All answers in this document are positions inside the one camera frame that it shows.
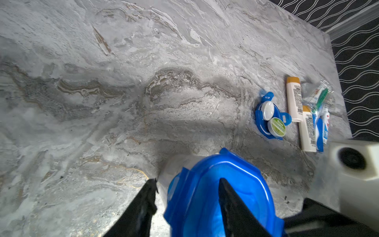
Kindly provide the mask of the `clear jar blue lid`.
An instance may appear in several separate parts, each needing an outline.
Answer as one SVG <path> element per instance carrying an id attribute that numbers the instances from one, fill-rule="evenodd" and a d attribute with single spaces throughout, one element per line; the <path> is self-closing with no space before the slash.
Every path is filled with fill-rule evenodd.
<path id="1" fill-rule="evenodd" d="M 172 237 L 224 237 L 219 181 L 225 178 L 249 211 L 273 237 L 284 234 L 260 170 L 226 148 L 208 157 L 175 155 L 158 177 L 164 219 Z"/>

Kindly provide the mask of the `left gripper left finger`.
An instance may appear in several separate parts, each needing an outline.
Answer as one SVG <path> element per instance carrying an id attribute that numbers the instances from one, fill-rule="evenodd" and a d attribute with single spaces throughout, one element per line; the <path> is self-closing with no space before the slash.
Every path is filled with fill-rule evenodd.
<path id="1" fill-rule="evenodd" d="M 157 211 L 156 193 L 157 180 L 149 179 L 105 236 L 149 237 L 152 217 Z"/>

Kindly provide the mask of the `green round floss container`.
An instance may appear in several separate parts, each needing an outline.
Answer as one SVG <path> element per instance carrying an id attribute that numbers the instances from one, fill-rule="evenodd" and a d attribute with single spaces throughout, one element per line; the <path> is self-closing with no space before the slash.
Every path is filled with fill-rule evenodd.
<path id="1" fill-rule="evenodd" d="M 271 118 L 267 123 L 271 135 L 276 138 L 282 138 L 286 135 L 286 126 L 279 118 Z"/>

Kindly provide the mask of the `blue toothbrush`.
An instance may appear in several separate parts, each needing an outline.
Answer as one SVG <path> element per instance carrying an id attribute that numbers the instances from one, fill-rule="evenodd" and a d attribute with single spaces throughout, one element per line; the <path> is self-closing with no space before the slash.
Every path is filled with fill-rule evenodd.
<path id="1" fill-rule="evenodd" d="M 317 114 L 312 114 L 312 118 L 313 118 L 313 124 L 314 124 L 316 150 L 320 153 L 323 153 L 324 152 L 323 121 L 321 117 L 317 116 Z"/>

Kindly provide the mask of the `small white toothpaste tube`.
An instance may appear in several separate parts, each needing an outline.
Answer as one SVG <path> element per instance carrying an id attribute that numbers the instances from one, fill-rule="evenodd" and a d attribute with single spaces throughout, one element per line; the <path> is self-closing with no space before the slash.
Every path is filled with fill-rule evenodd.
<path id="1" fill-rule="evenodd" d="M 323 125 L 323 130 L 322 130 L 322 138 L 323 138 L 323 144 L 327 144 L 328 140 L 328 135 L 329 135 L 329 124 L 330 124 L 330 113 L 328 108 L 324 108 L 322 114 L 321 114 L 321 119 L 322 119 L 322 125 Z"/>

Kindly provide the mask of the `white round cap container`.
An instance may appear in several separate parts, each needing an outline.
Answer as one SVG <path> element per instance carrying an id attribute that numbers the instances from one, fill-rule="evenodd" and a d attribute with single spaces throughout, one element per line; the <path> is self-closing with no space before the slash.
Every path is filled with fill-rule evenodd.
<path id="1" fill-rule="evenodd" d="M 263 114 L 263 120 L 269 121 L 274 115 L 274 104 L 272 101 L 265 101 L 262 103 L 260 110 Z"/>

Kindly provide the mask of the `green toothbrush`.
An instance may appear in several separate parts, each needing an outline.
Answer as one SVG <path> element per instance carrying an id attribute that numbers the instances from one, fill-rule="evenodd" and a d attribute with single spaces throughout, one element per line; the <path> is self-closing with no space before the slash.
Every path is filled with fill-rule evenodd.
<path id="1" fill-rule="evenodd" d="M 321 80 L 317 83 L 302 83 L 303 104 L 308 106 L 313 114 L 317 114 L 334 92 L 332 86 Z"/>

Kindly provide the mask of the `white bottle orange cap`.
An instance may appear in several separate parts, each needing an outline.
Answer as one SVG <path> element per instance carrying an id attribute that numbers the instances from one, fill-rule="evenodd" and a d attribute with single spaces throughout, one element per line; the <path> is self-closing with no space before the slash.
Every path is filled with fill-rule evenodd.
<path id="1" fill-rule="evenodd" d="M 303 120 L 303 104 L 300 79 L 288 77 L 286 81 L 288 113 L 292 117 L 292 122 Z"/>
<path id="2" fill-rule="evenodd" d="M 304 152 L 316 153 L 316 141 L 311 109 L 303 105 L 303 120 L 299 125 L 301 148 Z"/>

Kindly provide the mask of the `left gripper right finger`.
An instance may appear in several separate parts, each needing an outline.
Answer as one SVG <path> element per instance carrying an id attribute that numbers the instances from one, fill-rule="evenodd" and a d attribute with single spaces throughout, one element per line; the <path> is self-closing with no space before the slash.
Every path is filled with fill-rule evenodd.
<path id="1" fill-rule="evenodd" d="M 226 237 L 270 236 L 227 179 L 220 179 L 218 194 Z"/>

